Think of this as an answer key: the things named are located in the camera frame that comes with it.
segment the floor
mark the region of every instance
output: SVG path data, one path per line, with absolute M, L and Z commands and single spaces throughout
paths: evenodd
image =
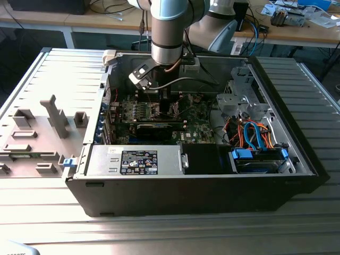
M 25 74 L 30 64 L 39 54 L 41 46 L 65 48 L 66 44 L 63 35 L 56 31 L 21 30 L 16 29 L 16 40 L 12 41 L 5 37 L 6 31 L 0 30 L 0 105 L 15 88 L 21 77 Z M 83 49 L 121 49 L 130 50 L 131 43 L 138 41 L 138 36 L 104 35 L 95 33 L 75 33 L 75 41 L 78 48 Z M 258 46 L 254 55 L 268 56 L 272 45 Z M 274 57 L 286 57 L 291 46 L 275 46 L 271 55 Z M 328 49 L 304 47 L 297 50 L 294 58 L 306 64 L 315 76 L 320 74 L 327 58 Z M 323 85 L 336 99 L 340 94 L 335 86 L 340 83 L 340 64 L 333 67 L 332 71 L 325 78 Z

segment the motherboard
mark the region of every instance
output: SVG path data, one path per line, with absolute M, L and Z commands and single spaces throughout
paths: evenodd
M 178 93 L 164 103 L 158 102 L 155 95 L 127 96 L 110 106 L 113 143 L 215 143 L 208 122 L 210 104 L 203 94 Z

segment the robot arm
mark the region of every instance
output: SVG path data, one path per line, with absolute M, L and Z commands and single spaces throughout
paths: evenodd
M 188 27 L 190 42 L 223 53 L 237 26 L 233 0 L 211 0 L 211 6 L 209 0 L 129 0 L 129 3 L 150 10 L 152 15 L 152 59 L 129 76 L 138 88 L 152 86 L 144 79 L 150 71 L 163 78 L 156 79 L 158 85 L 173 80 L 174 72 L 170 75 L 166 70 L 181 59 L 184 30 Z

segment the white cable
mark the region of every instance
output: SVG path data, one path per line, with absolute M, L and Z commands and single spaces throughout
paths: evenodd
M 314 7 L 314 8 L 316 8 L 316 9 L 319 9 L 319 10 L 323 11 L 323 12 L 326 13 L 328 16 L 330 16 L 330 17 L 332 16 L 332 15 L 330 15 L 328 12 L 326 12 L 324 9 L 322 9 L 322 8 L 316 6 L 316 5 L 305 5 L 305 6 Z
M 119 17 L 113 16 L 113 15 L 110 15 L 110 14 L 106 14 L 106 15 L 109 16 L 109 17 L 111 17 L 111 18 L 114 18 L 114 19 L 123 21 L 123 18 L 119 18 Z

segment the power supply label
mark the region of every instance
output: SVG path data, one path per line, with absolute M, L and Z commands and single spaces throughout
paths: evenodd
M 123 150 L 121 174 L 158 174 L 157 160 L 157 150 Z

